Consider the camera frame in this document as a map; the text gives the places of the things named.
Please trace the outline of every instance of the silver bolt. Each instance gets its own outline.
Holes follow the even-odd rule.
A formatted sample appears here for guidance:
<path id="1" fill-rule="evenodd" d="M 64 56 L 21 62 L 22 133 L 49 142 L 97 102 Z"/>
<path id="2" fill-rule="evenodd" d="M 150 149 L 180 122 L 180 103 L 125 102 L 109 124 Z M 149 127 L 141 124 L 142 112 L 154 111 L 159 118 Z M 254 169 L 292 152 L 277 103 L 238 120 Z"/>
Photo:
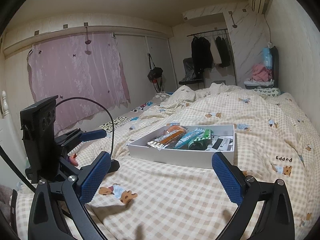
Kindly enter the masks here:
<path id="1" fill-rule="evenodd" d="M 68 177 L 68 181 L 75 181 L 77 179 L 76 175 L 71 175 Z"/>
<path id="2" fill-rule="evenodd" d="M 283 186 L 284 185 L 284 181 L 282 179 L 277 179 L 277 183 L 280 185 L 280 186 Z"/>
<path id="3" fill-rule="evenodd" d="M 254 182 L 254 177 L 253 177 L 253 176 L 247 176 L 247 177 L 246 177 L 246 180 L 247 180 L 248 182 Z"/>
<path id="4" fill-rule="evenodd" d="M 39 185 L 43 185 L 45 183 L 45 179 L 39 180 Z"/>

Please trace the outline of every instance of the lace curtain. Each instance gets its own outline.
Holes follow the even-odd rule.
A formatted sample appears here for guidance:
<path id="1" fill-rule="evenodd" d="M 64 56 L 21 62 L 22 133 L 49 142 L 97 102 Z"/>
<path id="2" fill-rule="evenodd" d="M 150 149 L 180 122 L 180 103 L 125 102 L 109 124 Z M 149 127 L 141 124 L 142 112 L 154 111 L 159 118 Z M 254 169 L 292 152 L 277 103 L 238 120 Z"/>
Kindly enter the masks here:
<path id="1" fill-rule="evenodd" d="M 59 95 L 57 102 L 86 97 L 106 108 L 130 102 L 116 39 L 111 33 L 70 35 L 33 45 L 28 55 L 29 81 L 35 101 Z M 56 109 L 55 134 L 102 109 L 84 100 Z"/>

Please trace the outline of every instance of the cardboard box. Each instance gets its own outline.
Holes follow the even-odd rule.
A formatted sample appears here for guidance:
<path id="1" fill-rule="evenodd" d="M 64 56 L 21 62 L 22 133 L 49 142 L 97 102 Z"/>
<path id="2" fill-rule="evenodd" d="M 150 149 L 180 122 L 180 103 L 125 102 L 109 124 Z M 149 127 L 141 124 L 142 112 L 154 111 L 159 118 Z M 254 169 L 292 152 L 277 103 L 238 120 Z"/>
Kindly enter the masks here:
<path id="1" fill-rule="evenodd" d="M 230 150 L 221 151 L 228 161 L 233 165 L 234 152 L 237 147 L 235 129 L 233 125 L 196 125 L 186 126 L 190 131 L 197 127 L 211 129 L 215 136 L 225 136 L 233 139 Z M 214 151 L 193 151 L 179 149 L 162 149 L 157 150 L 153 147 L 146 146 L 148 141 L 161 135 L 169 126 L 163 126 L 140 139 L 128 144 L 130 156 L 134 158 L 145 159 L 149 161 L 174 164 L 187 167 L 197 167 L 212 169 L 212 155 Z"/>

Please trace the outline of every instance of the checkered blanket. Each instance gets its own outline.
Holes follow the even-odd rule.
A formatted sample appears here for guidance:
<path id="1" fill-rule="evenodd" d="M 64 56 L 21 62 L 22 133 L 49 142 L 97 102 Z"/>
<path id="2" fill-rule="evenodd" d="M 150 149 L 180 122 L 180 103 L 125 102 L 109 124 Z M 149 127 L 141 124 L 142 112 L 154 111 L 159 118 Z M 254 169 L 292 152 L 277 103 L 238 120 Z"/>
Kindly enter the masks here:
<path id="1" fill-rule="evenodd" d="M 169 122 L 181 125 L 235 124 L 235 165 L 259 181 L 285 181 L 294 214 L 295 238 L 303 239 L 320 215 L 320 138 L 292 96 L 264 99 L 257 92 L 212 84 L 193 91 L 180 87 L 169 99 L 115 131 L 113 158 L 120 169 L 108 174 L 86 204 L 109 239 L 215 239 L 237 206 L 210 169 L 155 163 L 130 157 L 127 144 Z M 79 166 L 110 151 L 111 138 L 78 153 Z M 18 194 L 19 237 L 27 239 L 32 193 Z M 244 233 L 258 219 L 258 203 Z M 74 237 L 80 239 L 67 219 Z"/>

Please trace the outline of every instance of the black jacket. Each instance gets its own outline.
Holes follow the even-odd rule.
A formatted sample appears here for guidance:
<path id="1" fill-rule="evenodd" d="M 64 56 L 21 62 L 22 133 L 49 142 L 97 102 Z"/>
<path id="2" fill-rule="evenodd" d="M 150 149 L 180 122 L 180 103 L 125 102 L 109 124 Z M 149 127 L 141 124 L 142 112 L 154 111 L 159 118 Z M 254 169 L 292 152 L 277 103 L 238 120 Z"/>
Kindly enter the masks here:
<path id="1" fill-rule="evenodd" d="M 210 42 L 204 37 L 194 37 L 191 42 L 191 52 L 195 74 L 200 76 L 205 68 L 212 68 L 213 57 Z"/>
<path id="2" fill-rule="evenodd" d="M 217 49 L 221 58 L 220 67 L 230 66 L 230 55 L 227 47 L 227 43 L 224 38 L 220 38 L 219 36 L 216 38 Z"/>

